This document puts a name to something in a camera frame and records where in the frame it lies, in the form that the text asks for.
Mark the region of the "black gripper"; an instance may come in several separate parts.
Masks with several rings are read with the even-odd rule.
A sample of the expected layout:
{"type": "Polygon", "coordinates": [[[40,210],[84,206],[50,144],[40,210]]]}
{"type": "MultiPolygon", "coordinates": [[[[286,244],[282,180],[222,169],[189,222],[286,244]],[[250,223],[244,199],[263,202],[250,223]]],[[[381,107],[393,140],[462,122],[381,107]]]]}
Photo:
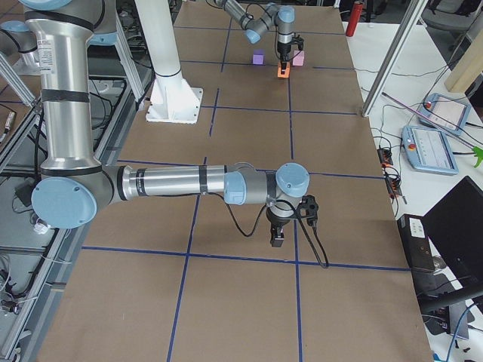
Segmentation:
{"type": "Polygon", "coordinates": [[[266,210],[266,217],[270,222],[270,245],[281,247],[285,241],[283,227],[292,219],[300,216],[297,208],[288,201],[277,201],[266,210]]]}
{"type": "Polygon", "coordinates": [[[278,58],[280,59],[280,71],[284,71],[285,62],[283,62],[283,60],[290,59],[291,43],[282,43],[278,41],[276,45],[276,51],[278,54],[278,58]]]}

